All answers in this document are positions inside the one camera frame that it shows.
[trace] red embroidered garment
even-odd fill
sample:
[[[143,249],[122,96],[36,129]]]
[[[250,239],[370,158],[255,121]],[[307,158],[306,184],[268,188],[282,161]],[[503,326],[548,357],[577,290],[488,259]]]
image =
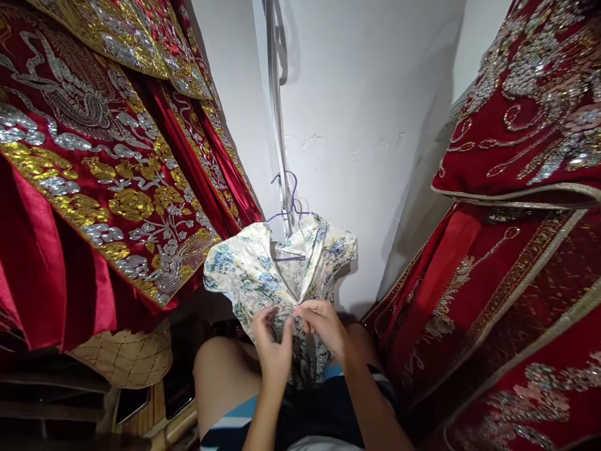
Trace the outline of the red embroidered garment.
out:
[[[514,2],[434,178],[461,202],[366,318],[415,444],[601,433],[600,19],[595,1]]]
[[[1,4],[0,311],[30,349],[70,350],[103,331],[154,328],[200,287],[210,247],[261,213],[168,2],[31,3],[69,31]],[[133,11],[156,13],[132,25],[146,50],[119,26]],[[91,36],[111,60],[79,41]],[[171,83],[115,61],[151,75],[169,67]]]

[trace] white wall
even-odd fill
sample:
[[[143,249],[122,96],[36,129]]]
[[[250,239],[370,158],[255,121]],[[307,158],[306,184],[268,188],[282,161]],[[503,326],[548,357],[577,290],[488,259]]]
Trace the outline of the white wall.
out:
[[[361,315],[376,300],[409,185],[429,184],[433,174],[411,178],[451,106],[465,0],[280,4],[290,65],[281,88],[287,166],[299,177],[304,207],[359,239],[339,296],[343,309]],[[269,215],[277,209],[269,187],[277,169],[251,3],[193,6],[227,125]]]
[[[512,0],[468,0],[453,67],[453,101],[474,81],[484,52],[496,37]]]

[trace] knee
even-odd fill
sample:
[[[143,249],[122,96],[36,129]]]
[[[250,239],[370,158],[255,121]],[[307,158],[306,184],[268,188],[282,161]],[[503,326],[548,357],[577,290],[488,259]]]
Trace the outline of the knee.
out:
[[[353,323],[346,326],[346,332],[353,338],[359,338],[361,340],[368,339],[372,340],[371,334],[363,326],[363,324]]]
[[[196,352],[196,357],[194,358],[194,376],[196,377],[201,368],[207,364],[215,363],[219,356],[235,350],[235,346],[236,342],[231,338],[221,336],[209,338]]]

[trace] purple clothes hanger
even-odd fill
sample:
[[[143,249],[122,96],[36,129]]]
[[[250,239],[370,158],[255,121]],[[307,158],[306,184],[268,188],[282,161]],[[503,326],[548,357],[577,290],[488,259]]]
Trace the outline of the purple clothes hanger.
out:
[[[294,199],[294,194],[296,193],[296,187],[299,184],[299,179],[297,179],[296,175],[294,172],[290,172],[288,170],[285,170],[284,172],[287,172],[288,174],[292,174],[292,176],[294,177],[294,188],[292,188],[292,196],[290,198],[290,210],[288,210],[287,212],[283,212],[283,213],[277,213],[274,214],[271,218],[267,219],[266,222],[271,221],[273,218],[278,217],[278,216],[284,216],[284,215],[289,215],[290,213],[292,213],[292,210],[294,209],[296,214],[311,214],[311,212],[299,212],[296,208],[296,201]],[[275,180],[280,177],[280,173],[278,173],[273,180],[271,180],[271,183],[273,184],[275,182]],[[275,258],[274,261],[289,261],[289,260],[304,260],[305,257],[287,257],[287,258]]]

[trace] peeling paint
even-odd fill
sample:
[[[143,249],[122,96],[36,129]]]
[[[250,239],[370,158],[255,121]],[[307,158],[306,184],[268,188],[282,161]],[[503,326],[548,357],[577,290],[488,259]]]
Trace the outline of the peeling paint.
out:
[[[399,133],[399,135],[396,137],[396,143],[394,144],[394,148],[399,148],[399,142],[401,142],[401,147],[405,147],[405,138],[405,132]]]
[[[312,143],[313,141],[315,141],[315,140],[318,140],[318,139],[320,139],[320,138],[323,138],[323,137],[321,137],[321,136],[317,136],[317,135],[313,135],[313,136],[311,136],[311,137],[309,137],[309,138],[305,139],[305,140],[302,142],[302,144],[300,145],[300,148],[301,148],[301,149],[306,149],[306,148],[307,148],[307,146],[308,146],[310,143]]]

